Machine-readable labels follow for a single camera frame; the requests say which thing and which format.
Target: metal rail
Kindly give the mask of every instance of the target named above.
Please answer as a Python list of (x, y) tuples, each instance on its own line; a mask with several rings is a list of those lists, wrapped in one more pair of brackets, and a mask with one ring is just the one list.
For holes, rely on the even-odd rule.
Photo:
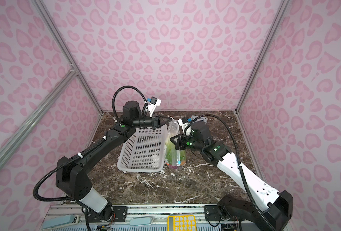
[(249, 80), (247, 81), (247, 84), (246, 84), (246, 86), (242, 92), (241, 99), (238, 101), (237, 108), (236, 108), (237, 112), (240, 111), (240, 109), (242, 108), (242, 105), (245, 102), (245, 99), (247, 98), (247, 95), (249, 93), (251, 85), (253, 84), (253, 82), (254, 82), (257, 74), (258, 74), (260, 66), (262, 65), (264, 58), (269, 51), (270, 45), (272, 44), (274, 37), (277, 34), (277, 31), (278, 31), (278, 29), (279, 29), (279, 27), (280, 27), (280, 25), (284, 19), (286, 12), (289, 9), (289, 6), (291, 5), (291, 2), (292, 2), (292, 0), (282, 0), (281, 4), (278, 7), (276, 16), (274, 17), (273, 23), (270, 26), (270, 29), (269, 29), (268, 34), (266, 36), (266, 39), (263, 43), (263, 46), (260, 50), (258, 58), (256, 59), (254, 67), (253, 67), (251, 74), (249, 76)]
[(59, 82), (59, 84), (51, 91), (42, 101), (38, 108), (26, 119), (19, 127), (18, 131), (10, 138), (8, 143), (0, 149), (0, 170), (8, 162), (17, 148), (27, 138), (33, 128), (40, 122), (44, 115), (48, 112), (53, 103), (59, 98), (65, 88), (70, 84), (71, 80), (77, 76), (76, 71), (72, 68)]
[(79, 66), (76, 64), (75, 59), (73, 58), (73, 55), (69, 51), (69, 48), (67, 44), (64, 42), (63, 36), (60, 34), (59, 30), (57, 29), (48, 9), (46, 8), (43, 0), (31, 0), (32, 3), (35, 5), (36, 10), (39, 12), (42, 20), (44, 21), (45, 25), (49, 29), (50, 33), (52, 34), (53, 38), (57, 42), (57, 45), (61, 49), (63, 55), (67, 59), (67, 61), (71, 64), (71, 67), (74, 67), (76, 71), (78, 72), (79, 80), (81, 84), (83, 85), (83, 88), (85, 89), (86, 93), (89, 95), (91, 101), (94, 103), (96, 109), (99, 111), (100, 114), (103, 113), (103, 109), (101, 108), (98, 100), (96, 99), (94, 93), (91, 91), (89, 85), (87, 84), (85, 78), (83, 77), (83, 74), (79, 68)]

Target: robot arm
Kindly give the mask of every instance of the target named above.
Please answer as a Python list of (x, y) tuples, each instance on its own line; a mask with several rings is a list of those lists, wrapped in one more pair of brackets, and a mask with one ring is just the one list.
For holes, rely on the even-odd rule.
[[(236, 155), (222, 142), (215, 142), (213, 140), (209, 127), (204, 122), (194, 122), (185, 131), (190, 121), (191, 119), (186, 118), (179, 120), (179, 125), (183, 128), (184, 134), (170, 139), (175, 144), (176, 150), (191, 149), (199, 151), (206, 162), (227, 173), (246, 191), (238, 168)], [(282, 230), (292, 216), (292, 196), (287, 191), (279, 192), (274, 187), (268, 185), (242, 163), (241, 167), (256, 205), (276, 230)], [(261, 230), (266, 229), (261, 216), (257, 214), (249, 201), (240, 201), (230, 196), (225, 196), (217, 205), (221, 217), (237, 216), (256, 223)]]
[[(128, 101), (123, 106), (123, 116), (105, 132), (104, 141), (99, 146), (92, 150), (89, 147), (90, 150), (85, 156), (78, 153), (72, 158), (76, 156), (81, 156), (81, 158), (57, 171), (56, 186), (79, 205), (95, 211), (95, 215), (100, 220), (108, 220), (113, 212), (111, 203), (92, 187), (87, 174), (110, 151), (126, 142), (136, 132), (136, 128), (156, 129), (170, 121), (169, 117), (158, 115), (153, 111), (151, 117), (142, 117), (138, 102)], [(62, 157), (58, 160), (57, 166), (61, 166), (70, 159)]]

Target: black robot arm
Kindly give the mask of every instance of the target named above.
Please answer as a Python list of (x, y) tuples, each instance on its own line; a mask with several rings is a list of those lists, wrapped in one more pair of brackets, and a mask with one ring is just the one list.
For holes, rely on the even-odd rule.
[[(111, 202), (107, 201), (92, 187), (87, 174), (110, 151), (126, 142), (136, 132), (136, 128), (151, 127), (156, 129), (171, 120), (167, 116), (156, 113), (152, 113), (151, 117), (150, 115), (143, 116), (139, 103), (137, 101), (128, 101), (123, 106), (123, 115), (105, 132), (99, 141), (71, 158), (62, 157), (58, 160), (57, 168), (36, 184), (33, 193), (34, 197), (41, 201), (73, 200), (84, 208), (90, 208), (92, 215), (99, 220), (106, 221), (110, 219), (113, 214)], [(44, 198), (39, 196), (39, 187), (55, 172), (57, 173), (56, 186), (65, 192), (68, 197)]]

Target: light blue foot pedal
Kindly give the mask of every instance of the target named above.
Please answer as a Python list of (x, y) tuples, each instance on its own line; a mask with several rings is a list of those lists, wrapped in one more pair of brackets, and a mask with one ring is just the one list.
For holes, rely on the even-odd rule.
[(41, 230), (49, 228), (61, 228), (69, 225), (78, 224), (79, 215), (65, 215), (51, 220), (44, 221)]
[(140, 217), (140, 218), (133, 218), (130, 220), (130, 226), (151, 225), (151, 224), (152, 224), (151, 217)]

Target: yellow calculator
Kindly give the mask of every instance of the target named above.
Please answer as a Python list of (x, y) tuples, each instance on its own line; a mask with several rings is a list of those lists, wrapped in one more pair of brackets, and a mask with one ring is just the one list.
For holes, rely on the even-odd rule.
[(197, 231), (194, 215), (173, 215), (168, 217), (168, 231)]

